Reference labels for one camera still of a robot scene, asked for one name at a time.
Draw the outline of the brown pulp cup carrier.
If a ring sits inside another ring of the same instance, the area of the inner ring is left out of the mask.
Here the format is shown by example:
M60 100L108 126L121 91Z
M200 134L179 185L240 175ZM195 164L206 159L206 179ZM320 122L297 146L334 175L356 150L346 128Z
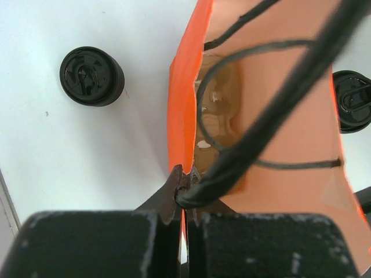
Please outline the brown pulp cup carrier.
M202 120L208 133L224 147L231 147L240 135L231 128L241 100L240 74L237 63L231 63L216 73L208 83L202 99ZM194 167L203 177L219 155L219 150L197 127L194 148Z

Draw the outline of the orange paper bag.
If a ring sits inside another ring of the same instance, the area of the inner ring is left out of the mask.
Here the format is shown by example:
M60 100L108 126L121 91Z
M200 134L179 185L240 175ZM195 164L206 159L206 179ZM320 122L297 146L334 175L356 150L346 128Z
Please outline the orange paper bag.
M247 136L177 201L184 208L221 199L240 212L327 215L360 272L370 267L370 226L343 166L271 170L258 158L304 162L343 157L330 67L370 9L369 1L283 1L217 49L244 43L244 99L235 122Z

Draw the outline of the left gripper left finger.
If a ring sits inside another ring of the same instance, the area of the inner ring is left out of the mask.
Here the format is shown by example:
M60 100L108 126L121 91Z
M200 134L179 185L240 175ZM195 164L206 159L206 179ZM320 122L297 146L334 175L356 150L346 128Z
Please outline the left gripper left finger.
M2 277L179 277L180 227L153 211L44 211L21 227Z

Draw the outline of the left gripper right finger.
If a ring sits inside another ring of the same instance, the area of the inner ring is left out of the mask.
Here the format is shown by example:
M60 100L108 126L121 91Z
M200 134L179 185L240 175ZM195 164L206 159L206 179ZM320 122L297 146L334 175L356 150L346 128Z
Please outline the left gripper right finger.
M190 277L359 277L321 214L204 214L189 237Z

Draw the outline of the black plastic cup lid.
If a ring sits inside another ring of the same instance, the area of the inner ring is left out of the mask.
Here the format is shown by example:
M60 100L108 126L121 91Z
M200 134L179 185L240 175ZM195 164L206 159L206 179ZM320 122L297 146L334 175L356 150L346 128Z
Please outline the black plastic cup lid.
M356 133L370 124L370 79L350 70L333 73L340 133Z

